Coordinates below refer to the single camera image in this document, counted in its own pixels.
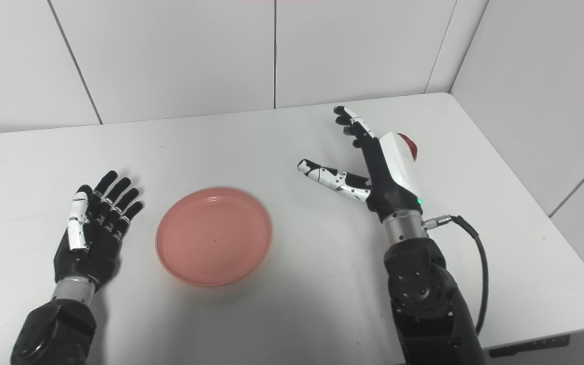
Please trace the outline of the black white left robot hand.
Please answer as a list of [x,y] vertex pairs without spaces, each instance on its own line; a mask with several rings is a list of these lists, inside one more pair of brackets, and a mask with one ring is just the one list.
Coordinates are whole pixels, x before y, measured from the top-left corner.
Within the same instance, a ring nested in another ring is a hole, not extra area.
[[55,282],[83,277],[99,290],[113,278],[123,239],[144,207],[131,184],[112,169],[94,188],[79,187],[55,253]]

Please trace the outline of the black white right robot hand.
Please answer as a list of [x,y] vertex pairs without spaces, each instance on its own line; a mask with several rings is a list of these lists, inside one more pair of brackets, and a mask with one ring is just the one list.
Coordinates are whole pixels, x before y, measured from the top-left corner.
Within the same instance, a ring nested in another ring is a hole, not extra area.
[[380,221],[398,210],[422,213],[414,141],[399,132],[377,137],[362,117],[345,106],[339,105],[333,112],[343,134],[354,138],[352,145],[362,152],[369,175],[340,172],[308,159],[299,162],[298,171],[327,189],[365,202]]

